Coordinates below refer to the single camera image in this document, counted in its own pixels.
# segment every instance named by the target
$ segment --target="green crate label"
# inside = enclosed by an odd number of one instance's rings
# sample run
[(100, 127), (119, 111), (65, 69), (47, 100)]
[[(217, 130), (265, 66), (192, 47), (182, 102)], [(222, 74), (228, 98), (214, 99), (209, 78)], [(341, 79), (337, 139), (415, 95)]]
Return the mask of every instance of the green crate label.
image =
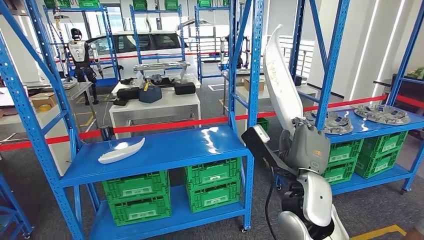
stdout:
[(335, 162), (335, 161), (340, 161), (340, 160), (345, 160), (349, 158), (349, 153), (345, 153), (342, 155), (337, 155), (337, 156), (331, 156), (330, 159), (328, 160), (329, 163)]
[(388, 166), (389, 166), (389, 163), (386, 162), (385, 164), (382, 164), (382, 165), (376, 167), (375, 170), (374, 170), (374, 173), (376, 173), (376, 172), (378, 172), (380, 170), (386, 169)]
[(222, 173), (215, 176), (206, 176), (206, 177), (203, 177), (202, 183), (208, 183), (208, 182), (213, 182), (216, 180), (227, 179), (227, 178), (228, 178), (227, 173)]
[(141, 218), (147, 218), (147, 217), (153, 217), (158, 215), (156, 213), (156, 210), (150, 210), (150, 211), (142, 211), (137, 213), (131, 213), (128, 216), (128, 220), (134, 220), (134, 219), (141, 219)]
[(221, 202), (226, 202), (226, 201), (228, 201), (228, 196), (227, 195), (225, 195), (225, 196), (220, 196), (220, 197), (217, 197), (217, 198), (213, 198), (213, 199), (209, 199), (209, 200), (205, 200), (204, 202), (203, 202), (203, 206), (210, 206), (210, 205), (214, 205), (214, 204), (219, 204), (219, 203), (221, 203)]
[(356, 166), (360, 169), (364, 169), (364, 165), (361, 162), (356, 162)]
[(147, 194), (147, 193), (151, 193), (151, 192), (153, 192), (152, 187), (146, 186), (146, 187), (140, 187), (140, 188), (122, 191), (122, 196), (127, 197), (127, 196), (132, 196), (132, 195), (137, 195), (137, 194)]
[(394, 149), (394, 148), (396, 148), (396, 142), (389, 144), (387, 146), (384, 146), (382, 149), (382, 152), (389, 151), (390, 149)]
[(327, 180), (327, 182), (331, 183), (337, 180), (340, 180), (343, 178), (343, 174), (337, 175), (337, 176), (331, 176), (331, 177), (326, 177), (325, 179)]

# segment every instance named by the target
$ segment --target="tape roll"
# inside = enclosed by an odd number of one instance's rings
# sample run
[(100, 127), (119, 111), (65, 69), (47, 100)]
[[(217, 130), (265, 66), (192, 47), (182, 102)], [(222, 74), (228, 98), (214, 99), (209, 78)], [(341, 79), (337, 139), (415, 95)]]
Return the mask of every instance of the tape roll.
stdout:
[(40, 112), (47, 112), (47, 111), (49, 111), (50, 109), (52, 109), (52, 106), (50, 106), (49, 104), (41, 105), (41, 106), (38, 108), (38, 110), (39, 110)]

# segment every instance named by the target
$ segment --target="car window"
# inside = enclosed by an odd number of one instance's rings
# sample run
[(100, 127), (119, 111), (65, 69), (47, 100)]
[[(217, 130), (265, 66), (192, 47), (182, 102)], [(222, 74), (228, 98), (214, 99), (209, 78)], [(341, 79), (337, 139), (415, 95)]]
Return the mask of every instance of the car window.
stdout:
[(156, 49), (179, 49), (180, 41), (176, 33), (153, 34)]
[[(148, 34), (139, 34), (138, 44), (140, 46), (140, 51), (151, 50), (150, 38)], [(136, 49), (136, 41), (134, 40), (133, 35), (124, 35), (124, 36), (118, 37), (118, 52), (120, 54), (135, 52), (135, 51), (137, 51), (137, 49)]]
[(97, 54), (99, 55), (109, 55), (109, 44), (108, 44), (108, 40), (106, 39), (106, 37), (101, 37), (98, 38), (96, 40), (93, 40), (89, 43), (91, 44), (95, 44), (96, 49), (97, 49)]

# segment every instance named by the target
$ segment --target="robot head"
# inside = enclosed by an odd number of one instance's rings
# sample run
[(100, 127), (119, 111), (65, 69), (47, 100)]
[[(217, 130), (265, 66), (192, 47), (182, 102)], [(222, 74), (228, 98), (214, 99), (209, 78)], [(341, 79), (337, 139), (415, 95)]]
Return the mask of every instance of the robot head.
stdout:
[(70, 34), (72, 36), (72, 39), (75, 41), (80, 41), (81, 38), (83, 38), (83, 34), (81, 33), (81, 31), (77, 28), (72, 28), (70, 30)]

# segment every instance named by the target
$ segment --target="green plastic crate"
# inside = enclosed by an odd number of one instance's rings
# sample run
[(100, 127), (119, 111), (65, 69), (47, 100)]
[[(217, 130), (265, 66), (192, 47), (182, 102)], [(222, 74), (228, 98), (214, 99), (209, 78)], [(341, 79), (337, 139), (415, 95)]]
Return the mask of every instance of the green plastic crate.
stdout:
[(199, 7), (210, 7), (211, 6), (211, 0), (197, 0), (197, 5)]
[(147, 0), (132, 0), (134, 10), (147, 10)]
[(98, 8), (99, 0), (78, 0), (80, 8)]
[(135, 201), (109, 203), (116, 226), (135, 224), (171, 216), (170, 195), (159, 195)]
[(349, 158), (345, 163), (328, 166), (322, 177), (327, 180), (330, 185), (339, 184), (349, 181), (354, 174), (357, 157)]
[(375, 159), (396, 152), (402, 148), (407, 135), (408, 131), (402, 131), (366, 138), (363, 141), (360, 153)]
[(240, 198), (240, 179), (205, 189), (187, 188), (187, 195), (192, 213), (235, 203)]
[(165, 0), (166, 10), (178, 10), (178, 0)]
[(346, 161), (349, 162), (352, 158), (357, 158), (361, 151), (363, 142), (363, 139), (359, 139), (331, 144), (328, 164), (334, 166)]
[(359, 154), (358, 161), (356, 163), (355, 173), (365, 179), (381, 174), (382, 172), (393, 168), (399, 152), (400, 150), (397, 150), (376, 158), (371, 158), (368, 155), (361, 153)]
[(101, 182), (107, 201), (119, 203), (168, 194), (168, 171), (155, 171)]
[(68, 9), (71, 7), (71, 3), (69, 0), (44, 0), (44, 4), (48, 9), (55, 9), (57, 6), (63, 9)]
[(206, 189), (240, 179), (240, 158), (186, 166), (184, 171), (189, 190)]
[(268, 132), (268, 125), (270, 124), (270, 122), (266, 118), (259, 117), (258, 119), (256, 119), (256, 124), (261, 125), (263, 130), (265, 130), (265, 132)]

